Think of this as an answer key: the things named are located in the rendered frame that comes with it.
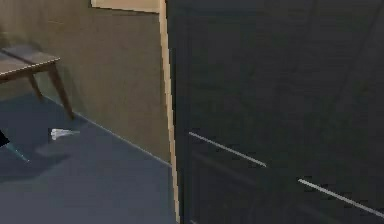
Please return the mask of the dark grey cupboard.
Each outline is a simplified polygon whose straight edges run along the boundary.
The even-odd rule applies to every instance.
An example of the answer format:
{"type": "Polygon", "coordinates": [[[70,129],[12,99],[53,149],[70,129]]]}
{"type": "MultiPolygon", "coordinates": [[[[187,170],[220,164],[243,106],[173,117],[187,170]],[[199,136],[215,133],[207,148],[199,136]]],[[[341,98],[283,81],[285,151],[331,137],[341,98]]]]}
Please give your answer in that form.
{"type": "Polygon", "coordinates": [[[180,224],[384,224],[384,0],[162,0],[180,224]]]}

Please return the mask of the small white object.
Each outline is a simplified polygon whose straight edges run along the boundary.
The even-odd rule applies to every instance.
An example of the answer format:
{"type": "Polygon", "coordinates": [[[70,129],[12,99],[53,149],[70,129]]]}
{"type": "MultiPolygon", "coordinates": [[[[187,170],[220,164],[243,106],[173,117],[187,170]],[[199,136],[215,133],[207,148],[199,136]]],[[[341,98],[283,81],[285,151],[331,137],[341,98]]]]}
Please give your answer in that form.
{"type": "Polygon", "coordinates": [[[57,140],[60,137],[76,135],[79,134],[79,131],[67,130],[67,129],[57,129],[53,128],[50,130],[50,136],[52,140],[57,140]]]}

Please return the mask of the brown wooden table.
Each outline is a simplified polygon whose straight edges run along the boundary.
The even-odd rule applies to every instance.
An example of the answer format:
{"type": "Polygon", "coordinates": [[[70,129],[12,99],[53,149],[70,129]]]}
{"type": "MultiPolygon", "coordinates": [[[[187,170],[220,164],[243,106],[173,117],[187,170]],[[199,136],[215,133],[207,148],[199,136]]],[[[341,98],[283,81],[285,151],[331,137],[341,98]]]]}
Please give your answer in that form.
{"type": "Polygon", "coordinates": [[[73,120],[75,115],[57,68],[60,60],[59,56],[45,53],[30,45],[0,48],[0,84],[26,78],[36,96],[42,101],[43,94],[38,87],[35,74],[46,72],[67,116],[73,120]]]}

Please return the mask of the pale framed wall picture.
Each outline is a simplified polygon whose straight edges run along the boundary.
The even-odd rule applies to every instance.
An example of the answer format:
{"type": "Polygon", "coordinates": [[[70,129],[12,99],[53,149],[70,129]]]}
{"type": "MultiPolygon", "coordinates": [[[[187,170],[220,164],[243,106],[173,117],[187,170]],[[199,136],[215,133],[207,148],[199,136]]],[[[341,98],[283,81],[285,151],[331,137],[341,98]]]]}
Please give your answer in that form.
{"type": "Polygon", "coordinates": [[[158,13],[160,0],[90,0],[92,7],[158,13]]]}

